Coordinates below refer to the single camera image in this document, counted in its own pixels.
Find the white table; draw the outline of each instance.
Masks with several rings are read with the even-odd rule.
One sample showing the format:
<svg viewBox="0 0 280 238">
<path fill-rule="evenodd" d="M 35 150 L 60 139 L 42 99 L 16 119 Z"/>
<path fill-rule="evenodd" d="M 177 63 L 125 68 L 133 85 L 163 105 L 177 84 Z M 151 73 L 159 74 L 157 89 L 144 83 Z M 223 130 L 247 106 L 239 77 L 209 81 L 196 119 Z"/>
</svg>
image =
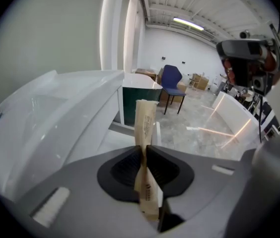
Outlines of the white table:
<svg viewBox="0 0 280 238">
<path fill-rule="evenodd" d="M 220 92 L 212 107 L 223 118 L 239 142 L 251 142 L 258 136 L 257 119 L 232 96 Z"/>
</svg>

